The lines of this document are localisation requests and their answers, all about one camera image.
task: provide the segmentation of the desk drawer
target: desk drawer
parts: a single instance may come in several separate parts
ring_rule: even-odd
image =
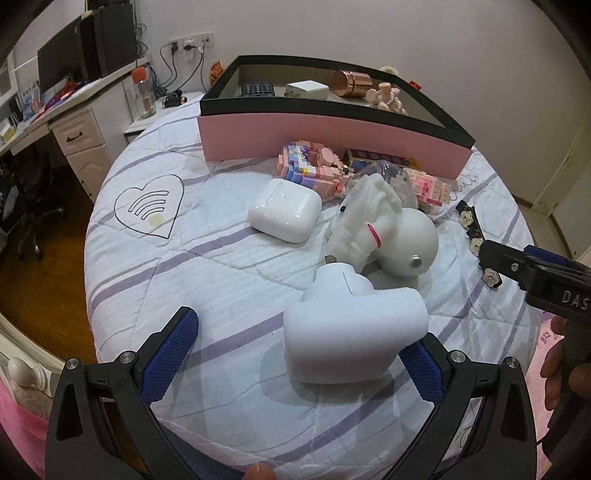
[[[91,109],[64,119],[52,130],[66,157],[105,143]]]
[[[113,164],[109,150],[105,145],[84,150],[69,156],[68,163],[94,203]]]

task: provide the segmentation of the black chair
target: black chair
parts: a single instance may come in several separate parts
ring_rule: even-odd
[[[33,237],[35,257],[41,261],[43,251],[39,247],[37,236],[43,219],[54,213],[64,213],[64,207],[48,207],[48,192],[51,184],[51,163],[47,153],[39,154],[37,150],[14,159],[15,185],[21,197],[22,214],[27,230],[18,243],[18,258],[24,258],[24,245],[29,237]]]

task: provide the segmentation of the hair clip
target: hair clip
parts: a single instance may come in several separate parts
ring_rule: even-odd
[[[466,235],[470,239],[470,252],[478,257],[480,246],[484,243],[485,238],[484,233],[482,233],[482,228],[480,228],[478,217],[476,216],[476,209],[469,206],[464,200],[460,200],[456,205],[456,210],[460,214],[460,225],[467,230]],[[502,285],[503,281],[498,272],[482,265],[482,262],[480,262],[480,267],[483,269],[482,280],[488,285],[488,287],[498,288]]]

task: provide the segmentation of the finger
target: finger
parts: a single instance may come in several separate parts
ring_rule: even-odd
[[[277,476],[270,466],[259,462],[246,471],[242,480],[277,480]]]
[[[554,315],[552,317],[552,320],[550,320],[550,329],[556,335],[564,336],[564,318],[562,318],[558,315]]]
[[[579,397],[591,400],[591,364],[573,368],[569,376],[569,387]]]
[[[562,372],[558,369],[546,379],[544,405],[551,411],[558,407],[560,401],[560,389],[562,387]]]
[[[540,376],[542,378],[548,378],[556,370],[558,370],[560,364],[562,363],[562,360],[564,358],[564,349],[562,342],[562,340],[559,341],[550,350],[548,350],[546,358],[544,359],[544,363],[542,364],[542,368],[540,369]]]

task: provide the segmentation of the computer monitor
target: computer monitor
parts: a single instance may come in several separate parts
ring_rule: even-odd
[[[37,51],[37,69],[39,72],[39,89],[49,90],[67,76],[79,82],[82,80],[82,68],[77,52],[76,18],[67,24],[51,40]]]

